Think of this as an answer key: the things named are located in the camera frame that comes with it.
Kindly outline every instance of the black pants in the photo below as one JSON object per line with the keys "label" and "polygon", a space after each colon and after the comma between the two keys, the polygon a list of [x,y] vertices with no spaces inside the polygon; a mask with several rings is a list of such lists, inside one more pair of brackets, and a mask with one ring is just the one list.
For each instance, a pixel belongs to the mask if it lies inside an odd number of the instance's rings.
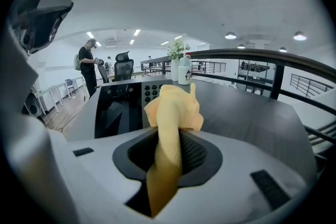
{"label": "black pants", "polygon": [[83,74],[83,77],[86,82],[86,88],[88,88],[88,92],[91,96],[96,92],[95,87],[97,86],[97,80],[96,80],[96,73],[95,71],[88,71]]}

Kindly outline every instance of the metal railing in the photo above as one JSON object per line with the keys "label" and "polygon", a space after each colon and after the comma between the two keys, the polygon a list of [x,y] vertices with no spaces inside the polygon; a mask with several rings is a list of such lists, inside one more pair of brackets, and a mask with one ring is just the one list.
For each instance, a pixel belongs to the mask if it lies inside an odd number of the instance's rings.
{"label": "metal railing", "polygon": [[[146,71],[145,74],[153,75],[156,73],[163,72],[163,65],[161,62],[153,62],[152,66],[149,66],[149,63],[144,65],[141,64],[141,70]],[[170,61],[165,62],[165,71],[170,72]],[[211,61],[192,61],[192,72],[194,73],[220,73],[225,72],[226,70],[226,63],[224,62],[211,62]]]}
{"label": "metal railing", "polygon": [[297,90],[305,94],[307,98],[311,98],[334,88],[320,81],[299,76],[293,73],[291,74],[289,85],[295,87]]}
{"label": "metal railing", "polygon": [[225,72],[226,63],[209,61],[192,61],[192,72],[194,73],[220,73]]}
{"label": "metal railing", "polygon": [[[195,52],[191,52],[190,54],[191,54],[192,59],[197,59],[198,61],[200,59],[245,59],[245,60],[274,63],[276,68],[275,68],[275,75],[274,75],[273,83],[271,86],[266,85],[266,84],[261,84],[255,81],[240,80],[238,78],[223,77],[223,76],[218,76],[218,75],[209,74],[209,73],[192,72],[192,75],[219,79],[219,80],[226,80],[226,81],[231,81],[231,82],[237,82],[237,83],[245,84],[245,85],[252,86],[255,88],[268,90],[270,91],[269,97],[272,99],[278,99],[279,94],[283,94],[288,97],[291,97],[291,98],[300,100],[302,102],[311,104],[313,106],[316,106],[317,108],[325,110],[333,115],[336,115],[336,110],[334,108],[331,108],[325,104],[317,102],[311,98],[304,97],[296,93],[292,93],[292,92],[281,89],[285,66],[303,70],[311,74],[315,74],[317,76],[325,78],[333,83],[336,83],[336,69],[330,66],[327,66],[323,63],[320,63],[315,60],[311,60],[311,59],[308,59],[302,56],[297,56],[293,54],[284,54],[278,51],[261,50],[261,49],[245,49],[245,50],[216,49],[216,50],[195,51]],[[170,72],[170,70],[166,69],[166,65],[165,65],[167,62],[170,62],[168,57],[161,57],[161,58],[142,61],[141,68],[143,68],[143,65],[146,63],[155,63],[155,62],[161,63],[161,68],[159,69],[160,72],[162,72],[163,74],[166,74],[166,72]],[[333,144],[336,144],[336,138],[327,136],[324,133],[320,132],[319,130],[314,130],[307,126],[305,126],[305,128],[306,128],[307,133],[313,134]]]}

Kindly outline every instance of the black mesh chair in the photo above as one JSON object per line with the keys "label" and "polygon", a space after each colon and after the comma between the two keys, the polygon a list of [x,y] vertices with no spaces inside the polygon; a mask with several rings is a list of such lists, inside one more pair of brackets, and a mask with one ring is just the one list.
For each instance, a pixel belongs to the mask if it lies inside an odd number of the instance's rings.
{"label": "black mesh chair", "polygon": [[103,79],[103,83],[109,83],[109,78],[106,75],[105,67],[104,66],[97,66],[97,67],[101,75],[101,78]]}
{"label": "black mesh chair", "polygon": [[128,57],[127,52],[123,52],[118,54],[115,58],[114,63],[114,80],[113,81],[121,81],[126,79],[131,79],[134,61]]}

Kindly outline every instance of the flowers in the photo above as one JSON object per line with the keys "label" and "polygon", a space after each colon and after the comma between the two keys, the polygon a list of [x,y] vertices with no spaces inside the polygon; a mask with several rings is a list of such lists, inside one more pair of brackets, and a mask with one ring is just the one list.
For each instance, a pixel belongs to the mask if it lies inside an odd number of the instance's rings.
{"label": "flowers", "polygon": [[182,39],[174,40],[171,45],[168,45],[168,56],[170,60],[178,59],[179,55],[184,50],[190,50],[190,45],[188,43],[184,43]]}

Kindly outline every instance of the yellow cloth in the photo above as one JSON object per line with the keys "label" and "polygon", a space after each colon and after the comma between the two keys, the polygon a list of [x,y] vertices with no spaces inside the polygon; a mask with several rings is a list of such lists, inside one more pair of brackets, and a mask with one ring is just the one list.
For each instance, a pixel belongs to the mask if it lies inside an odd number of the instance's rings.
{"label": "yellow cloth", "polygon": [[146,175],[152,217],[170,201],[177,192],[182,173],[179,128],[199,131],[203,117],[195,97],[196,85],[191,83],[190,94],[173,85],[164,85],[160,96],[145,106],[151,126],[158,126],[159,142],[154,164]]}

